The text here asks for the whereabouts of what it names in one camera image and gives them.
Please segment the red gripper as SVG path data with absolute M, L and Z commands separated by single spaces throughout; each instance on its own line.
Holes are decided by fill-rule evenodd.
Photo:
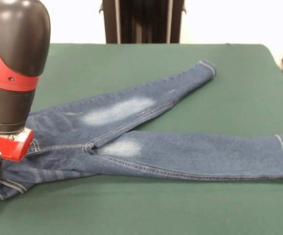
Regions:
M 20 162 L 28 152 L 34 132 L 24 128 L 16 135 L 0 135 L 0 170 L 1 159 Z

